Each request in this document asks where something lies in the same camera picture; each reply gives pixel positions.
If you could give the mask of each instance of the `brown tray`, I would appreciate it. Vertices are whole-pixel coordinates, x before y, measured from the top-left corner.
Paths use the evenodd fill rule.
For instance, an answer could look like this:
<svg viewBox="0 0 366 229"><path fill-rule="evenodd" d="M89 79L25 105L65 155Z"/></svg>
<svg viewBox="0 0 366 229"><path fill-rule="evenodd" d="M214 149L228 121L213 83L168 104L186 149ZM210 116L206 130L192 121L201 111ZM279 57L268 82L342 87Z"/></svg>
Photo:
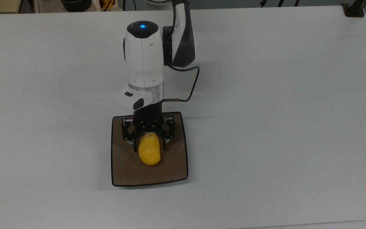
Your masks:
<svg viewBox="0 0 366 229"><path fill-rule="evenodd" d="M161 160L155 166L144 164L138 152L133 151L133 146L122 138L122 119L132 119L133 116L117 116L112 119L111 173L114 186L165 184L187 179L187 148L183 119L180 112L163 113L164 117L170 115L175 120L175 136L166 144L166 150L162 150L161 145Z"/></svg>

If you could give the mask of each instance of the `yellow object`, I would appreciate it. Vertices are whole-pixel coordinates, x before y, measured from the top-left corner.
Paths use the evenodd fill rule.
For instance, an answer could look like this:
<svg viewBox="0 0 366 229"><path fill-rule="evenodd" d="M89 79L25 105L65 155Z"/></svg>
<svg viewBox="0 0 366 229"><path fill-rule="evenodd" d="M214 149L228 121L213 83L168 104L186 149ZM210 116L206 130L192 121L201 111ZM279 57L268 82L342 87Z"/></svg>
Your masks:
<svg viewBox="0 0 366 229"><path fill-rule="evenodd" d="M109 2L110 2L110 0L102 0L103 4L102 4L101 8L105 9ZM114 6L114 4L115 4L115 1L111 0L111 3L109 4L108 8L111 8L112 6Z"/></svg>
<svg viewBox="0 0 366 229"><path fill-rule="evenodd" d="M147 165L157 165L160 161L159 138L155 133L147 133L141 137L138 148L139 158Z"/></svg>

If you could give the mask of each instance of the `black cable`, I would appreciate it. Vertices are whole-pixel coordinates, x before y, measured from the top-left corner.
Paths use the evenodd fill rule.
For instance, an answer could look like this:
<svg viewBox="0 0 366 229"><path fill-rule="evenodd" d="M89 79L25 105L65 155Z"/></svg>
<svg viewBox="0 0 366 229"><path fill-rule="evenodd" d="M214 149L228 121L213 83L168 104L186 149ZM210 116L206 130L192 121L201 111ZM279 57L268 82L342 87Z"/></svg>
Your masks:
<svg viewBox="0 0 366 229"><path fill-rule="evenodd" d="M195 67L187 68L187 69L178 69L178 68L172 67L169 63L167 63L167 66L169 66L169 68L171 68L171 69L173 69L175 71L179 71L179 72L187 72L187 71L191 71L193 69L197 69L196 79L194 80L193 87L192 87L192 91L190 92L190 95L189 95L189 97L188 97L187 100L181 100L181 99L163 99L162 100L162 102L187 102L187 101L189 101L190 98L192 97L192 94L193 94L193 91L194 91L194 87L196 86L197 79L199 78L200 67L199 66L195 66Z"/></svg>
<svg viewBox="0 0 366 229"><path fill-rule="evenodd" d="M262 1L260 1L261 8L266 4L266 1L267 1L267 0L262 0Z"/></svg>
<svg viewBox="0 0 366 229"><path fill-rule="evenodd" d="M106 8L104 9L104 12L106 12L106 9L108 9L108 6L110 5L110 3L112 2L112 0L110 0L106 6Z"/></svg>

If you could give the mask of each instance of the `yellow sponge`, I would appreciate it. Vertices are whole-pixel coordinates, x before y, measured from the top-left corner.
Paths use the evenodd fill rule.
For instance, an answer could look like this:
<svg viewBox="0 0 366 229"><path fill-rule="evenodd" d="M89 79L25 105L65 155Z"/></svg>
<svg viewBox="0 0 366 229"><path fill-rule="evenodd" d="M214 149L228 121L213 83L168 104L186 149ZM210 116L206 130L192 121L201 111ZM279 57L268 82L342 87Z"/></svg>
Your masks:
<svg viewBox="0 0 366 229"><path fill-rule="evenodd" d="M160 161L159 138L155 133L147 133L141 137L138 148L139 158L147 165L157 165Z"/></svg>

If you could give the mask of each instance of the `black wire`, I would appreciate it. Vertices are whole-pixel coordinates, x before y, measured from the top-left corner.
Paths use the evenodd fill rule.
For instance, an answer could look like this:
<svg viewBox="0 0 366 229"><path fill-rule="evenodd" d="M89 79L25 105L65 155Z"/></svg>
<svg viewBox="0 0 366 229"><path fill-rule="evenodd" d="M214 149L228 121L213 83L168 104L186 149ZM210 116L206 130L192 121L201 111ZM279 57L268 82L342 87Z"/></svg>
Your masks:
<svg viewBox="0 0 366 229"><path fill-rule="evenodd" d="M187 71L191 71L193 69L197 69L196 79L194 80L193 87L192 87L192 91L190 92L190 95L189 95L189 97L188 97L187 100L181 100L181 99L164 99L164 100L162 100L162 102L172 102L172 101L187 102L187 101L189 101L190 98L192 97L192 94L193 94L193 91L194 91L194 87L196 86L197 79L199 78L200 67L199 66L195 66L195 67L187 68L187 69L178 69L178 68L172 67L169 63L167 63L167 66L169 66L169 68L171 68L171 69L173 69L175 71L179 71L179 72L187 72Z"/></svg>
<svg viewBox="0 0 366 229"><path fill-rule="evenodd" d="M106 8L104 9L104 12L106 12L106 9L108 9L108 6L110 5L110 3L112 2L112 0L110 0L106 6Z"/></svg>

